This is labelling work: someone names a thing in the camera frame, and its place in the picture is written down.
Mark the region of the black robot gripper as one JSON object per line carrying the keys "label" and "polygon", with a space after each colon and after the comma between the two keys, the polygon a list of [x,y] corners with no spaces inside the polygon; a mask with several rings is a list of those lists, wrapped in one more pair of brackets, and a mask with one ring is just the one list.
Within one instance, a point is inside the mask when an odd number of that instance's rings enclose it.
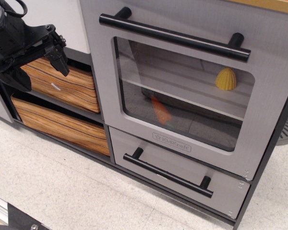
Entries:
{"label": "black robot gripper", "polygon": [[63,48],[65,39],[52,24],[28,26],[23,17],[27,6],[18,1],[23,13],[0,0],[0,81],[22,92],[32,90],[31,80],[21,66],[45,57],[63,76],[70,72]]}

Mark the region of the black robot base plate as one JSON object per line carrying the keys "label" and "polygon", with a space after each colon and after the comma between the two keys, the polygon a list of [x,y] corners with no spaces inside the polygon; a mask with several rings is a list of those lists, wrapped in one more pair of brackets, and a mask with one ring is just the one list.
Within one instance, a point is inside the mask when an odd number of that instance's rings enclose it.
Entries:
{"label": "black robot base plate", "polygon": [[0,230],[50,230],[10,203],[0,206],[0,222]]}

